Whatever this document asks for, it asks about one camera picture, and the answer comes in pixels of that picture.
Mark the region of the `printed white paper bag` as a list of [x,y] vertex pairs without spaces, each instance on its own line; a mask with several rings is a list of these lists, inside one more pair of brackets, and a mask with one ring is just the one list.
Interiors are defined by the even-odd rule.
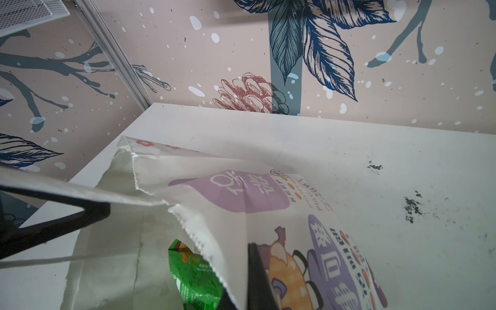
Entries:
[[215,275],[217,245],[242,264],[256,244],[279,309],[388,306],[332,207],[299,174],[122,137],[94,188],[10,167],[1,186],[111,204],[109,217],[77,230],[62,309],[184,309],[169,269],[175,240]]

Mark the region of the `small green snack pack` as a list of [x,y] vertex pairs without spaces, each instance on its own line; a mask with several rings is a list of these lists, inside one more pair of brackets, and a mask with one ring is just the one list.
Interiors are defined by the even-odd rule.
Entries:
[[179,240],[171,244],[168,254],[170,273],[182,297],[183,308],[216,309],[223,286],[209,263]]

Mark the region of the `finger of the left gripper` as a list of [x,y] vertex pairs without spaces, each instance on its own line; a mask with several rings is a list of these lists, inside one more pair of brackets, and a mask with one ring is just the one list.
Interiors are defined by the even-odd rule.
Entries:
[[42,222],[24,228],[13,227],[6,230],[6,224],[1,224],[1,258],[5,259],[27,249],[44,244],[48,241],[67,235],[94,223],[100,222],[111,214],[111,204],[83,198],[75,198],[67,195],[49,193],[47,191],[35,191],[16,187],[1,186],[1,190],[28,197],[35,197],[72,205],[82,209],[81,212],[58,218],[48,222]]

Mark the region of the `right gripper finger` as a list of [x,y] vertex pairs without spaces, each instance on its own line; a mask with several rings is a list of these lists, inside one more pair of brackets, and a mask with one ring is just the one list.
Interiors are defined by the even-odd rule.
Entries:
[[218,309],[280,308],[256,244],[250,243],[242,251],[242,264],[232,263],[236,257],[230,257],[220,245],[216,249],[216,275],[223,286]]

